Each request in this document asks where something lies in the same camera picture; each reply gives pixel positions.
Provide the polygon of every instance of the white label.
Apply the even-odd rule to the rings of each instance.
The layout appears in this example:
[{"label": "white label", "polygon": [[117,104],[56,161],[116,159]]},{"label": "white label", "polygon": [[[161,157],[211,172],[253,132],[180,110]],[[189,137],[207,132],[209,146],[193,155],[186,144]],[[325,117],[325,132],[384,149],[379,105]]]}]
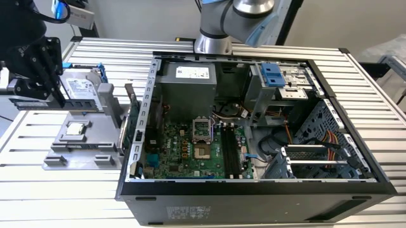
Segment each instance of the white label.
[{"label": "white label", "polygon": [[247,110],[243,110],[243,112],[241,112],[241,114],[240,114],[241,118],[245,118],[247,115],[248,115],[248,111],[247,111]]},{"label": "white label", "polygon": [[211,206],[165,207],[169,219],[207,219]]},{"label": "white label", "polygon": [[66,148],[81,148],[80,145],[66,145]]},{"label": "white label", "polygon": [[199,78],[209,79],[207,67],[177,66],[176,77],[178,78]]},{"label": "white label", "polygon": [[86,79],[66,78],[69,97],[74,99],[94,100],[97,109],[101,111],[101,104],[93,84]]},{"label": "white label", "polygon": [[17,106],[48,107],[46,102],[16,102]]}]

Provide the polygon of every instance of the black plastic part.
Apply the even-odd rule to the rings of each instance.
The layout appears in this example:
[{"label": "black plastic part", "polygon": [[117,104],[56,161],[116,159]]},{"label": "black plastic part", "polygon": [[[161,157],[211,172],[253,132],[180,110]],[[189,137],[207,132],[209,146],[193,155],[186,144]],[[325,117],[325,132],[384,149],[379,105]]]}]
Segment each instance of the black plastic part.
[{"label": "black plastic part", "polygon": [[391,69],[385,63],[359,63],[373,80],[381,78]]},{"label": "black plastic part", "polygon": [[365,201],[367,200],[361,200],[361,199],[360,200],[357,200],[357,199],[344,200],[337,205],[335,205],[328,211],[323,212],[321,214],[319,214],[305,220],[329,220],[335,216],[344,213],[351,208],[363,204]]},{"label": "black plastic part", "polygon": [[141,132],[137,130],[137,133],[136,133],[136,135],[134,135],[134,141],[140,141],[140,139],[141,139]]},{"label": "black plastic part", "polygon": [[92,29],[85,29],[78,27],[78,31],[82,37],[92,37],[92,38],[98,38],[98,31],[96,24],[93,23]]},{"label": "black plastic part", "polygon": [[192,38],[182,38],[182,37],[176,37],[174,41],[190,41],[190,42],[195,42],[196,39],[192,39]]},{"label": "black plastic part", "polygon": [[0,0],[0,61],[6,59],[10,48],[30,45],[44,37],[45,23],[32,17],[33,9],[32,0]]},{"label": "black plastic part", "polygon": [[337,48],[337,50],[343,53],[343,54],[349,54],[351,52],[348,51],[348,49],[340,47]]},{"label": "black plastic part", "polygon": [[81,9],[85,8],[85,4],[82,2],[84,2],[82,0],[65,0],[65,3],[68,3],[70,6],[74,6]]},{"label": "black plastic part", "polygon": [[136,197],[136,201],[156,201],[156,197]]},{"label": "black plastic part", "polygon": [[97,111],[94,100],[88,99],[68,99],[64,101],[64,106],[60,107],[57,102],[45,102],[45,101],[26,101],[20,99],[9,99],[13,105],[18,110],[66,110],[66,111],[85,111],[94,112]]},{"label": "black plastic part", "polygon": [[372,198],[369,196],[352,196],[352,199],[353,200],[359,200],[359,199],[360,200],[368,200],[368,199],[371,200]]},{"label": "black plastic part", "polygon": [[264,18],[272,12],[272,10],[269,10],[268,12],[264,13],[251,14],[251,13],[240,12],[235,7],[232,7],[232,10],[240,17],[249,19]]},{"label": "black plastic part", "polygon": [[313,60],[309,59],[309,60],[307,60],[307,64],[308,64],[311,72],[315,74],[317,82],[324,90],[325,97],[335,97],[335,92],[332,91],[331,86],[328,85],[328,82],[316,66],[316,63],[313,62]]},{"label": "black plastic part", "polygon": [[285,13],[284,22],[281,24],[281,28],[280,28],[280,32],[279,32],[279,36],[277,36],[275,45],[280,45],[280,46],[284,45],[289,30],[292,27],[292,22],[296,17],[297,10],[301,7],[301,4],[303,4],[303,0],[291,1],[291,5],[289,5],[289,8]]},{"label": "black plastic part", "polygon": [[70,38],[70,42],[80,42],[82,40],[82,37],[78,37],[78,36],[73,36]]},{"label": "black plastic part", "polygon": [[333,182],[124,182],[118,181],[120,195],[305,195],[305,194],[396,194],[391,183]]},{"label": "black plastic part", "polygon": [[162,222],[148,222],[148,226],[160,226],[162,224]]},{"label": "black plastic part", "polygon": [[213,34],[209,34],[208,32],[204,32],[201,28],[200,28],[200,33],[201,33],[205,37],[208,37],[208,38],[211,38],[211,39],[224,39],[224,38],[228,37],[227,34],[224,34],[224,35],[213,35]]}]

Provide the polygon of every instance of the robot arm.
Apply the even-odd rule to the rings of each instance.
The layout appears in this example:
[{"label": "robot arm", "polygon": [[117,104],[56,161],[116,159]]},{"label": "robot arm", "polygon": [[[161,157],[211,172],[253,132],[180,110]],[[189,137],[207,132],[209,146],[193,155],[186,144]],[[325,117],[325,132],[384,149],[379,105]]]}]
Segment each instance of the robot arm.
[{"label": "robot arm", "polygon": [[263,45],[279,19],[273,0],[203,0],[195,52],[231,54],[229,36],[251,47]]}]

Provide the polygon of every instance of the power supply label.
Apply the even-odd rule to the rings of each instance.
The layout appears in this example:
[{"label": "power supply label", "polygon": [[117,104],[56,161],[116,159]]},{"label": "power supply label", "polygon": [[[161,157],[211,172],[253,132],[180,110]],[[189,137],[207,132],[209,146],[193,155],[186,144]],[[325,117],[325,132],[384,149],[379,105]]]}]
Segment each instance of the power supply label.
[{"label": "power supply label", "polygon": [[178,78],[196,78],[196,79],[209,79],[208,68],[207,67],[189,67],[177,66],[176,77]]}]

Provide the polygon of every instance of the motherboard chip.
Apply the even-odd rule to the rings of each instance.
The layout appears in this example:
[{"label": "motherboard chip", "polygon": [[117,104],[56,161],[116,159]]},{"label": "motherboard chip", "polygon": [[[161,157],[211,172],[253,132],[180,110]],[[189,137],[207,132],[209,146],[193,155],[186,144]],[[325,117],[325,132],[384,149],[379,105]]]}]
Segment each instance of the motherboard chip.
[{"label": "motherboard chip", "polygon": [[195,159],[209,159],[209,145],[207,144],[196,144],[193,146],[193,155]]},{"label": "motherboard chip", "polygon": [[169,172],[178,172],[178,166],[169,165]]}]

